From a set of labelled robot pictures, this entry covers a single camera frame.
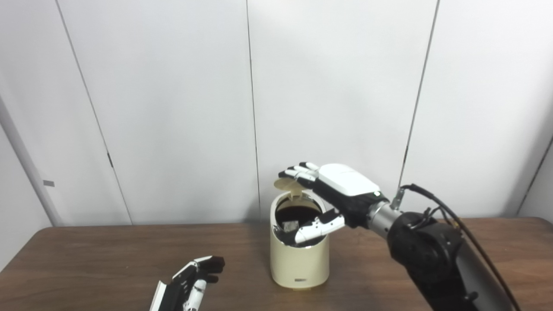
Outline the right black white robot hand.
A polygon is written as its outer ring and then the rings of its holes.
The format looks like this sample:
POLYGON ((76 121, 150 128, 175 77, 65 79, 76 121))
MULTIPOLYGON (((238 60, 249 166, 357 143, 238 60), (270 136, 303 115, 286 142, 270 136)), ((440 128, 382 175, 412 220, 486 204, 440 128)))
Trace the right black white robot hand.
POLYGON ((318 167, 301 162, 281 171, 278 176, 295 181, 334 207, 299 228, 282 233, 280 239, 288 246, 326 236, 344 226, 368 229, 372 210, 390 202, 378 185, 347 165, 318 167))

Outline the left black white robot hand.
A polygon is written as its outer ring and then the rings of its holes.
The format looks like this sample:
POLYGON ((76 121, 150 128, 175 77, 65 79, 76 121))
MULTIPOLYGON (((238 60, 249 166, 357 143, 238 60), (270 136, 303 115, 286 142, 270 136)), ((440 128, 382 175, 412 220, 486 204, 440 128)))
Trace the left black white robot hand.
POLYGON ((172 276, 166 285, 159 281, 151 311, 197 311, 209 283, 217 283, 225 260, 220 256, 205 256, 188 262, 172 276))

